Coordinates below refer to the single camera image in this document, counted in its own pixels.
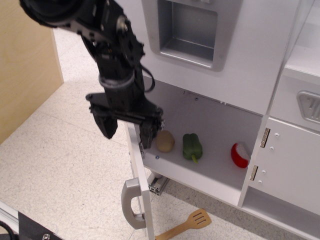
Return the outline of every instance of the slotted spatula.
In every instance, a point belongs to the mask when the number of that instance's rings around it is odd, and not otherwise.
[[[204,228],[208,226],[211,222],[212,221],[206,210],[201,208],[191,213],[187,221],[185,221],[184,223],[166,231],[165,233],[162,233],[159,236],[155,236],[155,240],[168,240],[188,229]]]

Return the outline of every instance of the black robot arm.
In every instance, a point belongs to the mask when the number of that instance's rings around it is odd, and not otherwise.
[[[145,97],[140,60],[143,44],[137,41],[130,21],[114,0],[20,0],[26,14],[39,24],[62,28],[81,35],[96,61],[104,93],[90,93],[86,99],[94,120],[108,139],[115,134],[117,120],[139,124],[144,148],[163,127],[163,111]]]

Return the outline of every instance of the gray handle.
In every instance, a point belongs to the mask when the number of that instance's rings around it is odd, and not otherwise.
[[[122,211],[125,219],[134,229],[146,228],[144,214],[135,214],[131,208],[131,200],[139,196],[141,196],[141,190],[138,178],[125,181],[121,194]]]

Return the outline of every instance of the wooden panel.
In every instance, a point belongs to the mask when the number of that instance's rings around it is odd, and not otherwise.
[[[62,83],[53,31],[0,1],[0,144]]]

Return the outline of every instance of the toy green pepper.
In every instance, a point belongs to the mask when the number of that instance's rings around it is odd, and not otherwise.
[[[183,157],[187,160],[193,160],[196,164],[198,159],[202,157],[202,145],[199,142],[197,134],[185,134],[183,141]]]

